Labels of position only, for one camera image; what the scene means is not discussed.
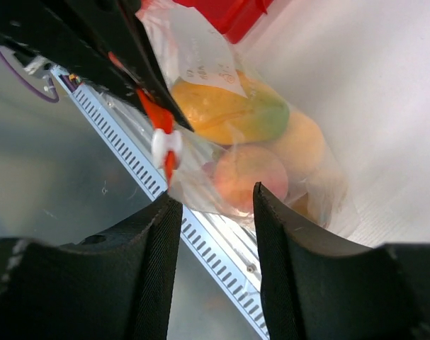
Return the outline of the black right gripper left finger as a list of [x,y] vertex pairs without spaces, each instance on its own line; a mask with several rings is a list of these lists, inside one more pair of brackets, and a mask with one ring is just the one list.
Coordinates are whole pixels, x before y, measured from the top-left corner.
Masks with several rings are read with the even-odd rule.
[[0,238],[0,339],[165,339],[182,212],[161,194],[79,244]]

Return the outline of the pink peach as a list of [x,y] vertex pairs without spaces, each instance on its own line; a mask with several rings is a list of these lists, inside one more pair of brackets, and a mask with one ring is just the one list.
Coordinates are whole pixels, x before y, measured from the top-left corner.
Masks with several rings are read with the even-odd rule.
[[213,174],[213,183],[222,199],[243,213],[253,212],[253,189],[257,182],[281,200],[288,194],[288,175],[280,159],[253,144],[241,144],[226,151]]

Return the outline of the yellow green mango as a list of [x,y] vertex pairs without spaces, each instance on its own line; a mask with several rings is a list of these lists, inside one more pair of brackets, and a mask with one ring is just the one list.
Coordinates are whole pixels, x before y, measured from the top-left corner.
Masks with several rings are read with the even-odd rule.
[[178,80],[172,96],[194,133],[219,145],[263,142],[283,134],[290,108],[268,84],[238,71],[244,96]]

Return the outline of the orange yellow fruit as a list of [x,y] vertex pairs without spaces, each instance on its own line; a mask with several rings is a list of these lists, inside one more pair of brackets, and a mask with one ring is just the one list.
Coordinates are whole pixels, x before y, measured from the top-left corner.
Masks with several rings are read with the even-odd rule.
[[289,177],[300,180],[321,162],[325,141],[317,123],[299,111],[293,111],[285,132],[267,142],[266,147],[283,162]]

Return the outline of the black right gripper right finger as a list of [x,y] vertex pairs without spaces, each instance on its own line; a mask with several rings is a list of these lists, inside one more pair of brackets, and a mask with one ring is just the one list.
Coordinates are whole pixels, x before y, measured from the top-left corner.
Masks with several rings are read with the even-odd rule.
[[430,339],[430,244],[351,242],[261,183],[253,201],[272,339]]

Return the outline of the clear zip top bag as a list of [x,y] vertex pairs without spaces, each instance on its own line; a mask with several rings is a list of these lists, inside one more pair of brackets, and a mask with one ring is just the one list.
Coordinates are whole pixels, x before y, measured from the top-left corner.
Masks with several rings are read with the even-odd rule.
[[348,183],[319,125],[249,67],[193,7],[147,1],[144,25],[171,97],[189,124],[153,145],[177,153],[169,194],[188,208],[252,228],[253,188],[343,237],[358,226]]

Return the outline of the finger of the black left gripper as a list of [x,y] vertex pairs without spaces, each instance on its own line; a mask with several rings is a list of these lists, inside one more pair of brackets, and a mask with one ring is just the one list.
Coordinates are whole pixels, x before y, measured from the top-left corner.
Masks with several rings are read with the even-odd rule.
[[109,60],[107,45],[94,32],[105,28],[112,37],[113,20],[95,1],[76,4],[88,6],[94,18],[82,18],[68,1],[0,1],[0,45],[45,57],[95,89],[141,108],[138,96]]
[[181,109],[171,97],[147,31],[136,11],[141,1],[95,1],[97,9],[104,11],[100,28],[101,41],[111,59],[117,59],[121,72],[150,100],[170,111],[180,126],[192,130]]

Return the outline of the red plastic tray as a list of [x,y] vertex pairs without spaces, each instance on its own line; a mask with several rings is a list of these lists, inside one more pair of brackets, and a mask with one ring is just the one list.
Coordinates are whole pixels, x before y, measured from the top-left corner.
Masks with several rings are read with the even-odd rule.
[[231,43],[238,43],[268,13],[273,0],[179,0],[197,9]]

